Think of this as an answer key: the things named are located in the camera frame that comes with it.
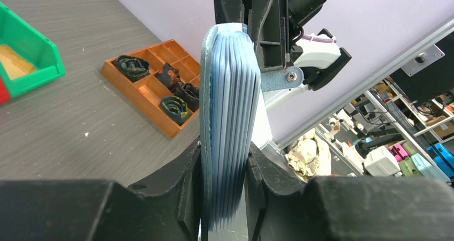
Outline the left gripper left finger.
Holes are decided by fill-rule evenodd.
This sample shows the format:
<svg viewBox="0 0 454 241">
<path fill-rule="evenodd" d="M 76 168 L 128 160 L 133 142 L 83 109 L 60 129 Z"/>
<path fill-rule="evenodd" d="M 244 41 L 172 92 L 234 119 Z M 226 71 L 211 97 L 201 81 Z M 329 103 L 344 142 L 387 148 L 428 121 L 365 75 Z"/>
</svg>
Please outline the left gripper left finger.
<svg viewBox="0 0 454 241">
<path fill-rule="evenodd" d="M 1 182 L 1 240 L 197 240 L 201 150 L 123 187 L 113 180 Z"/>
</svg>

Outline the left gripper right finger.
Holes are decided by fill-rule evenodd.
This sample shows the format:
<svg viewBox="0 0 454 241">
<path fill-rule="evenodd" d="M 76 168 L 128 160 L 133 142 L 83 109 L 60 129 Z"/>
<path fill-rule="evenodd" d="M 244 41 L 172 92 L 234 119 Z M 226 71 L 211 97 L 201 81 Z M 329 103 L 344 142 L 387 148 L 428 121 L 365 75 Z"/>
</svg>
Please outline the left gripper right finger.
<svg viewBox="0 0 454 241">
<path fill-rule="evenodd" d="M 252 145 L 245 199 L 250 240 L 453 240 L 453 189 L 426 177 L 304 183 Z"/>
</svg>

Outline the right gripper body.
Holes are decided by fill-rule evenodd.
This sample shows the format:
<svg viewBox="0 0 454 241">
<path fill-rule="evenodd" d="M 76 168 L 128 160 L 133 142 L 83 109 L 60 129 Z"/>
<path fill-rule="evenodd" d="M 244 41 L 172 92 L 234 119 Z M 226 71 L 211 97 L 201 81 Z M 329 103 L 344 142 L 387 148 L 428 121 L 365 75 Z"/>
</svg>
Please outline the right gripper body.
<svg viewBox="0 0 454 241">
<path fill-rule="evenodd" d="M 287 65 L 287 0 L 214 0 L 218 24 L 238 22 L 247 26 L 261 72 Z"/>
</svg>

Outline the blue leather card holder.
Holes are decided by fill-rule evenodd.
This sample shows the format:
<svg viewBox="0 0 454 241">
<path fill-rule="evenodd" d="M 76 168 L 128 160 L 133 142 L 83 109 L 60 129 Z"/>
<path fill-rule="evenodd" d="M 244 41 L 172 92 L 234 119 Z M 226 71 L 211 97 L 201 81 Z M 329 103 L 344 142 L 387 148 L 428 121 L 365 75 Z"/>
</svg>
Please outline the blue leather card holder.
<svg viewBox="0 0 454 241">
<path fill-rule="evenodd" d="M 245 24 L 207 32 L 200 77 L 201 227 L 208 232 L 236 215 L 259 104 L 261 72 Z"/>
</svg>

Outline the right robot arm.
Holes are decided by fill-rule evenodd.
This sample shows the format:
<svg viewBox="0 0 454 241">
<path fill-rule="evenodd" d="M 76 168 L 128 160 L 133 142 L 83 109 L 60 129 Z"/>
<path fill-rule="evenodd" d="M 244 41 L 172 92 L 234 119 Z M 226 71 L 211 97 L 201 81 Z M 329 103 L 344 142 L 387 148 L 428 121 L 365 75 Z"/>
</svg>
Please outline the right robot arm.
<svg viewBox="0 0 454 241">
<path fill-rule="evenodd" d="M 328 30 L 307 34 L 327 0 L 214 0 L 217 24 L 235 23 L 253 43 L 261 71 L 259 108 L 324 87 L 350 61 Z"/>
</svg>

